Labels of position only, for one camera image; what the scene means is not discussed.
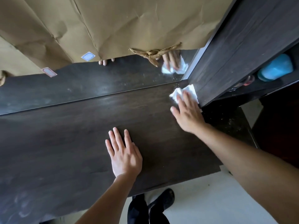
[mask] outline black pants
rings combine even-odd
[[[144,198],[137,196],[129,205],[128,224],[169,224],[163,211],[163,205],[156,204],[150,209],[149,214]]]

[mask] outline hand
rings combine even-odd
[[[179,70],[181,67],[181,57],[179,50],[169,51],[168,53],[164,54],[163,60],[166,64],[167,69],[170,71],[170,64],[175,70]]]
[[[107,63],[108,63],[108,60],[99,61],[99,65],[104,65],[104,66],[106,66]]]
[[[106,140],[106,147],[115,177],[127,175],[135,180],[142,169],[142,156],[135,143],[132,143],[128,130],[125,130],[124,134],[126,146],[118,129],[114,127],[113,131],[109,131],[112,146],[110,141]]]
[[[206,126],[207,124],[197,102],[192,100],[190,94],[183,91],[183,98],[184,100],[179,95],[177,96],[180,111],[173,106],[170,110],[184,131],[195,134],[198,127]]]

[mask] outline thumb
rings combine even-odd
[[[175,119],[178,121],[178,119],[179,119],[179,117],[180,117],[180,112],[179,112],[179,110],[178,110],[176,107],[172,106],[172,107],[170,108],[170,111],[171,111],[171,113],[173,114],[173,116],[175,117]]]

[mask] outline white floor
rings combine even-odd
[[[259,100],[242,106],[252,127],[262,105]],[[228,170],[210,174],[170,186],[175,192],[175,202],[164,214],[171,224],[275,224],[276,221],[256,203],[239,185]],[[165,188],[146,193],[148,203],[157,198]],[[131,198],[126,200],[120,224],[127,223],[127,210]],[[54,220],[55,224],[73,224],[84,211]]]

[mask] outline small bottle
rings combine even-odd
[[[294,68],[290,57],[283,53],[272,60],[267,66],[261,68],[257,76],[260,80],[269,82],[291,73],[293,70]]]

